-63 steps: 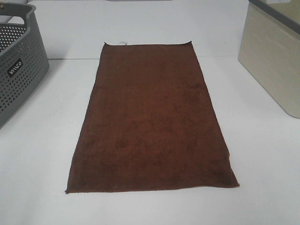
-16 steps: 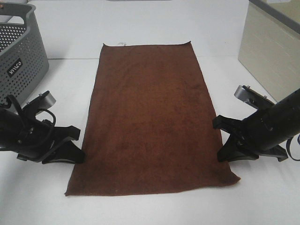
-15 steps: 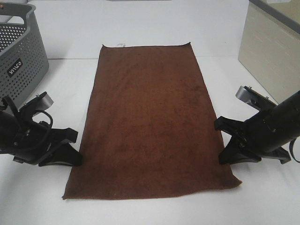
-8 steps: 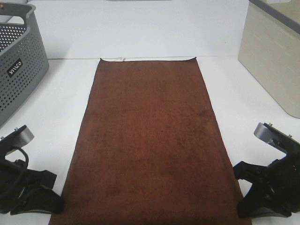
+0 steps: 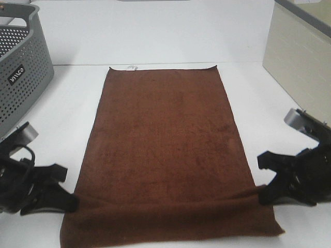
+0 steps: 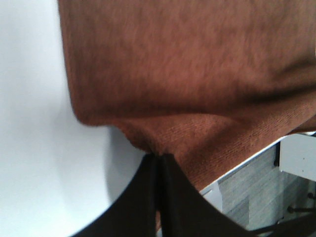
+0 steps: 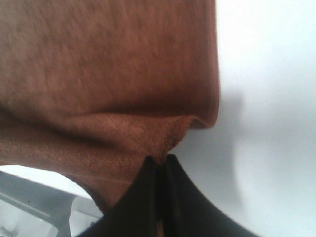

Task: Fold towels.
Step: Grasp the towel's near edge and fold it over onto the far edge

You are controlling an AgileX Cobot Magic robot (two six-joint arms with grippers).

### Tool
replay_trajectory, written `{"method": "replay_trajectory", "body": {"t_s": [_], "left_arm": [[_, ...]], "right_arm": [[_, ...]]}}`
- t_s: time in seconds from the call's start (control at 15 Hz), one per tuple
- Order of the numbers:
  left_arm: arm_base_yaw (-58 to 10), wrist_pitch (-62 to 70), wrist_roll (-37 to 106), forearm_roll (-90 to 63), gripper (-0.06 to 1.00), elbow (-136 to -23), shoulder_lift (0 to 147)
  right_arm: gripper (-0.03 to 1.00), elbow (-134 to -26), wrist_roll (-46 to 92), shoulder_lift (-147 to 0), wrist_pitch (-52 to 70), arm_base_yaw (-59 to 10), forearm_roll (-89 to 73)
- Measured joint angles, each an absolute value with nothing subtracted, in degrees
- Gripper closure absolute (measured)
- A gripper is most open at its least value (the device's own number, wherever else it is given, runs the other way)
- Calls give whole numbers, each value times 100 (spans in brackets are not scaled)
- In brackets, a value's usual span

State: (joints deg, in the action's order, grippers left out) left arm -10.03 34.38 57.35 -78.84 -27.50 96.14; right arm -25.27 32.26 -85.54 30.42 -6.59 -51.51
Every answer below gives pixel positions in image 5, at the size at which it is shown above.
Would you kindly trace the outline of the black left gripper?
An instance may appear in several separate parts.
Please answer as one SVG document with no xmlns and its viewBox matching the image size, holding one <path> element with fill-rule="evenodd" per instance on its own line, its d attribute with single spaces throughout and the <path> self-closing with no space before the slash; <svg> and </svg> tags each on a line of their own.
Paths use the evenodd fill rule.
<svg viewBox="0 0 331 248">
<path fill-rule="evenodd" d="M 34 152 L 27 145 L 16 143 L 17 129 L 1 141 L 1 212 L 20 215 L 75 212 L 79 198 L 62 187 L 34 189 L 34 183 L 65 182 L 68 169 L 56 163 L 34 167 Z M 30 159 L 17 161 L 10 157 L 22 148 L 31 154 Z"/>
</svg>

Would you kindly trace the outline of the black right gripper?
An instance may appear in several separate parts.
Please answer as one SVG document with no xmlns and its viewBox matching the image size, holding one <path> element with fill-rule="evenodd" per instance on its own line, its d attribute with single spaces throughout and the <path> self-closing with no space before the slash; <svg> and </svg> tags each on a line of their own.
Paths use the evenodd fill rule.
<svg viewBox="0 0 331 248">
<path fill-rule="evenodd" d="M 318 145 L 306 148 L 296 156 L 266 151 L 257 156 L 259 169 L 285 171 L 294 166 L 295 179 L 303 194 L 313 203 L 330 202 L 330 127 L 315 119 L 306 111 L 298 112 L 308 121 L 308 126 L 318 138 Z M 261 205 L 288 205 L 290 175 L 277 173 L 271 182 L 259 192 Z"/>
</svg>

